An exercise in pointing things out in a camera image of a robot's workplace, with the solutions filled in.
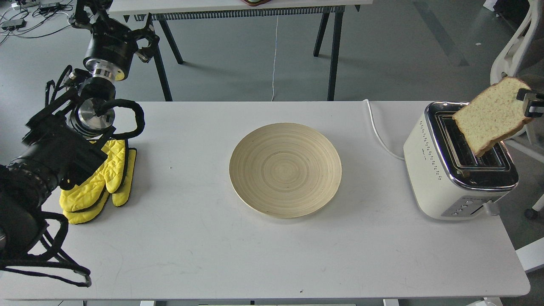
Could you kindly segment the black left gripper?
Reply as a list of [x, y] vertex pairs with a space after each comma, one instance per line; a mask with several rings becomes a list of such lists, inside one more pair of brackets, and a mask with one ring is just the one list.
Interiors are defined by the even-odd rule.
[[[112, 0], [77, 0], [70, 25], [91, 33], [83, 60], [85, 68], [93, 75], [123, 81], [130, 73], [134, 55], [148, 63], [157, 52], [160, 38], [149, 23], [132, 30], [112, 19], [108, 14], [112, 4]], [[148, 42], [147, 46], [138, 46], [142, 39]]]

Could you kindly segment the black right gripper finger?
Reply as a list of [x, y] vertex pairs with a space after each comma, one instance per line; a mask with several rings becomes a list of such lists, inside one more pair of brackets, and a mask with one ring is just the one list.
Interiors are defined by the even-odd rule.
[[523, 102], [524, 116], [527, 118], [539, 118], [544, 113], [544, 93], [521, 88], [516, 99]]

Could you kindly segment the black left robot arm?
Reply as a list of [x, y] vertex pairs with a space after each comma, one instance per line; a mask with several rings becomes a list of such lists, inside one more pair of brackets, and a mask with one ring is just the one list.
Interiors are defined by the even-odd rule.
[[107, 141], [134, 138], [145, 127], [142, 107], [115, 98], [133, 56], [149, 62], [159, 37], [152, 25], [132, 30], [108, 16], [111, 0], [78, 0], [69, 22], [90, 31], [85, 68], [67, 66], [46, 105], [27, 122], [26, 151], [1, 166], [1, 269], [90, 287], [90, 270], [62, 250], [68, 219], [42, 210], [60, 187], [80, 185], [105, 164]]

